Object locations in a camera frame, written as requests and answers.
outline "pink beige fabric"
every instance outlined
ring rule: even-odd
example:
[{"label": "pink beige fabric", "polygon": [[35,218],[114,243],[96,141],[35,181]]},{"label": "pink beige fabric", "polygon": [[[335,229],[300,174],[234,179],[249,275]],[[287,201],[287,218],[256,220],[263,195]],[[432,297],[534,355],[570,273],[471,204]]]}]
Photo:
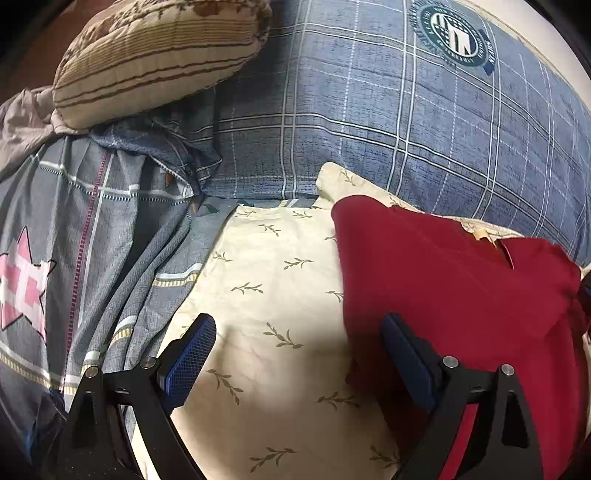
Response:
[{"label": "pink beige fabric", "polygon": [[259,52],[270,20],[268,0],[119,0],[66,51],[56,109],[87,128],[210,87]]}]

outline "red cloth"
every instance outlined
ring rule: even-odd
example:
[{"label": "red cloth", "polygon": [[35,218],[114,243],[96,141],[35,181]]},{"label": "red cloth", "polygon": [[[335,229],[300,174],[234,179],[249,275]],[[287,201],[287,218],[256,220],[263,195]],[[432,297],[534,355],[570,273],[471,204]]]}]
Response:
[{"label": "red cloth", "polygon": [[[376,396],[402,457],[422,435],[427,415],[410,401],[382,345],[380,325],[390,312],[439,355],[468,368],[511,364],[534,419],[544,479],[558,478],[586,422],[579,268],[543,239],[504,239],[497,248],[459,222],[365,196],[337,202],[332,217],[353,355],[348,382]],[[473,418],[467,410],[440,480],[455,476]]]}]

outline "circular logo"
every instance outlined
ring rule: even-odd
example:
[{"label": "circular logo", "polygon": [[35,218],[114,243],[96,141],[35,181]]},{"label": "circular logo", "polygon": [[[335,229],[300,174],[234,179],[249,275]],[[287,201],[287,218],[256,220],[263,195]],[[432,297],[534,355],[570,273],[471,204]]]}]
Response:
[{"label": "circular logo", "polygon": [[418,2],[413,10],[415,31],[444,58],[466,67],[479,67],[489,60],[488,38],[456,11],[436,2]]}]

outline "pink stitched stripe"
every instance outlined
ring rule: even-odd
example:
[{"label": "pink stitched stripe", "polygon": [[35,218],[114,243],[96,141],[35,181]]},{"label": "pink stitched stripe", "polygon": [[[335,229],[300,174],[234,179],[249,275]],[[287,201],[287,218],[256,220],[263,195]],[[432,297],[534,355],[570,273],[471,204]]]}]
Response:
[{"label": "pink stitched stripe", "polygon": [[70,355],[70,347],[72,346],[72,337],[74,335],[74,316],[76,314],[76,306],[78,305],[78,288],[80,285],[80,273],[82,271],[82,259],[84,258],[84,252],[86,249],[86,237],[88,236],[88,230],[90,228],[92,210],[95,208],[96,196],[98,194],[100,184],[103,181],[106,160],[107,153],[104,153],[103,158],[100,161],[99,172],[96,174],[95,185],[92,189],[92,193],[90,194],[90,202],[88,204],[88,211],[86,212],[86,220],[84,222],[84,228],[82,229],[82,235],[80,236],[80,246],[78,247],[78,257],[76,258],[76,272],[74,273],[74,287],[72,289],[72,303],[70,304],[70,320],[66,338],[66,361]]}]

